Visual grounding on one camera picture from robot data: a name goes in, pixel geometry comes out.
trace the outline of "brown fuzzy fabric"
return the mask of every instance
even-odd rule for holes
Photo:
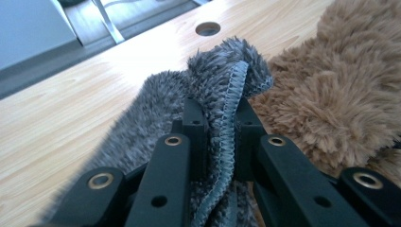
[[[273,88],[250,100],[268,132],[326,173],[367,166],[401,186],[401,153],[382,150],[401,135],[401,1],[336,1],[270,70]]]

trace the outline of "table hole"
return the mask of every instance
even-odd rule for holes
[[[195,31],[200,36],[213,36],[220,32],[220,25],[216,22],[205,22],[197,26]]]

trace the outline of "round hole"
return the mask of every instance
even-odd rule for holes
[[[353,178],[357,183],[371,189],[381,189],[383,187],[383,183],[377,177],[369,173],[356,172]]]
[[[167,197],[157,196],[151,200],[151,205],[154,207],[163,207],[167,204]]]
[[[181,138],[178,136],[171,136],[165,140],[165,143],[169,146],[177,146],[182,142]]]
[[[315,197],[313,200],[314,200],[318,205],[320,205],[320,206],[322,206],[322,207],[325,207],[325,208],[331,207],[331,202],[330,202],[330,200],[328,200],[328,199],[325,198],[325,197]]]
[[[111,173],[99,173],[89,180],[88,186],[91,189],[101,189],[110,185],[113,179],[114,177]]]
[[[269,143],[271,143],[272,145],[281,147],[281,146],[284,146],[286,144],[286,141],[283,140],[282,138],[279,138],[279,137],[271,137],[269,139]]]
[[[220,25],[216,22],[205,22],[198,25],[195,31],[200,36],[213,36],[220,32]]]

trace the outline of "brass insert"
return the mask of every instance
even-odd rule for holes
[[[177,146],[182,142],[181,138],[178,136],[170,136],[165,140],[165,143],[169,146]]]
[[[275,145],[277,147],[282,147],[286,144],[286,141],[280,137],[271,137],[269,138],[269,143],[271,143],[272,145]]]
[[[111,173],[99,173],[89,180],[88,186],[91,189],[101,189],[110,185],[113,180],[114,176]]]
[[[353,178],[356,182],[361,184],[362,186],[371,188],[371,189],[381,189],[383,188],[383,183],[375,176],[364,173],[364,172],[356,172],[353,175]]]

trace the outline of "black plastic bracket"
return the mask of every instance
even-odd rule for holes
[[[347,168],[337,189],[371,226],[401,226],[400,189],[377,172]]]
[[[259,181],[270,183],[257,183],[254,194],[269,226],[368,226],[291,140],[265,135],[260,145],[267,178]]]
[[[125,226],[189,226],[190,154],[183,134],[157,141]]]
[[[48,226],[112,226],[123,217],[128,193],[117,168],[91,170],[78,180]]]
[[[207,122],[201,105],[192,98],[186,98],[183,109],[183,134],[191,141],[190,180],[206,176],[207,167]]]
[[[247,99],[241,98],[235,113],[235,179],[242,182],[254,180],[252,158],[259,147],[259,140],[266,131]]]

